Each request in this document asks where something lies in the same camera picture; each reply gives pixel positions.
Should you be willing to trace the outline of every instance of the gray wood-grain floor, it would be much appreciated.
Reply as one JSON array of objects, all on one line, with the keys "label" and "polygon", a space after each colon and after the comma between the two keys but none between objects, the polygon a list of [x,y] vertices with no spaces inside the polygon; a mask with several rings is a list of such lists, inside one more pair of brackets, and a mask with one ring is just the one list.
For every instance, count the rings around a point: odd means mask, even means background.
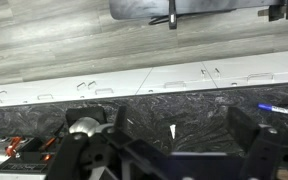
[{"label": "gray wood-grain floor", "polygon": [[262,8],[148,26],[108,0],[0,0],[0,84],[288,51],[288,21]]}]

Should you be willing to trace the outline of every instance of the black granite countertop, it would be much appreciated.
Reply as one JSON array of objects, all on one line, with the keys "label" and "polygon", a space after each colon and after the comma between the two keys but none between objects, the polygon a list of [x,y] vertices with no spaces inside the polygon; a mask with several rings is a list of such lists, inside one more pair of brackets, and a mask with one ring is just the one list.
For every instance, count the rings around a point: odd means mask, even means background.
[{"label": "black granite countertop", "polygon": [[[99,105],[104,107],[108,121],[114,122],[118,107],[123,105],[128,108],[127,133],[165,153],[242,154],[224,127],[229,106],[239,107],[255,121],[288,134],[288,115],[260,110],[259,102],[288,108],[288,84],[5,107],[0,108],[0,136],[50,136],[65,122],[68,108]],[[172,124],[176,124],[175,139],[170,135]]]}]

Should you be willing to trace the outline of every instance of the white arrow marker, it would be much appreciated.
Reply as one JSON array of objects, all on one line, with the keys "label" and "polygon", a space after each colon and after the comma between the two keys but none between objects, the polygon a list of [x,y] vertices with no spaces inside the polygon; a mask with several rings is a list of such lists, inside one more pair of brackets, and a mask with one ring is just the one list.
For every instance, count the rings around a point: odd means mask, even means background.
[{"label": "white arrow marker", "polygon": [[170,126],[170,128],[171,128],[172,138],[175,139],[175,128],[176,128],[176,125],[173,124],[173,125]]}]

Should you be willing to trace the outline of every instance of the blue pen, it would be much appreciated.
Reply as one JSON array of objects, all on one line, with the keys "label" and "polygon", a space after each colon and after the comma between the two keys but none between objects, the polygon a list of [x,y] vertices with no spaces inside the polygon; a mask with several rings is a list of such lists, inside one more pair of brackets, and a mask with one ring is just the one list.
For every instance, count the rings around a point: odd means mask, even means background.
[{"label": "blue pen", "polygon": [[258,104],[258,108],[263,109],[263,110],[267,110],[267,111],[273,111],[273,112],[279,112],[279,113],[283,113],[283,114],[288,114],[288,109],[272,106],[270,104],[259,103]]}]

